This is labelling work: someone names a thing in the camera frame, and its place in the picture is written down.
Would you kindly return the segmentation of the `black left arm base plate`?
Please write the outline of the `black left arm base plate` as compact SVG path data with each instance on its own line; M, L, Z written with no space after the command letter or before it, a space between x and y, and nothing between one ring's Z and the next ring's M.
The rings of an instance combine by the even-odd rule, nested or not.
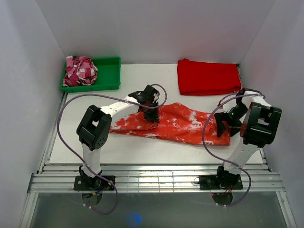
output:
M98 190L105 190L105 191L112 191L114 187L109 182L100 179L98 177L89 178L86 180L82 176L76 176L74 181L73 190L77 191L98 191Z

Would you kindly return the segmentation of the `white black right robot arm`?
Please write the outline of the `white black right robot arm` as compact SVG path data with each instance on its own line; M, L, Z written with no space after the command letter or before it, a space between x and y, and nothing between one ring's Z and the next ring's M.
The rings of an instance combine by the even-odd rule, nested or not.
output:
M223 112L214 114L217 123L217 137L229 132L240 135L240 141L227 161L217 169L214 182L225 189L241 182L241 168L260 148L271 144L276 136L281 108L264 100L261 92L242 88L237 94L236 105L230 110L223 106Z

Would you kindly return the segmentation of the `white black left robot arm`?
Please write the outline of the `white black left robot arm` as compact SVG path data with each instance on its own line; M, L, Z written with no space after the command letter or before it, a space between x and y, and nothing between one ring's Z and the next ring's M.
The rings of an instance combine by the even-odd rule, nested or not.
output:
M101 179L100 150L105 144L111 125L118 120L141 112L144 121L158 123L159 91L147 85L143 91L130 93L124 100L111 105L91 105L86 110L76 133L83 149L84 164L79 168L83 183L91 190L97 189Z

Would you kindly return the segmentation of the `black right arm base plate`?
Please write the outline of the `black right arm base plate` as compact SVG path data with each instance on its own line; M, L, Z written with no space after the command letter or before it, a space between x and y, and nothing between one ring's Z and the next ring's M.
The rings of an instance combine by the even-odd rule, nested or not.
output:
M217 175L200 175L199 188L200 190L242 190L243 183L240 175L236 175L232 179L220 178Z

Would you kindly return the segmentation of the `red white tie-dye trousers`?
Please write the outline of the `red white tie-dye trousers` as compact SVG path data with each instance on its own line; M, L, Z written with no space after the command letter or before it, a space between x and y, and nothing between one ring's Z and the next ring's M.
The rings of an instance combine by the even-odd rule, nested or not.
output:
M203 131L209 113L190 109L180 103L159 108L159 123L144 119L144 113L130 114L113 124L110 133L169 140L178 143L215 146L230 145L229 132L217 136L217 124L212 117Z

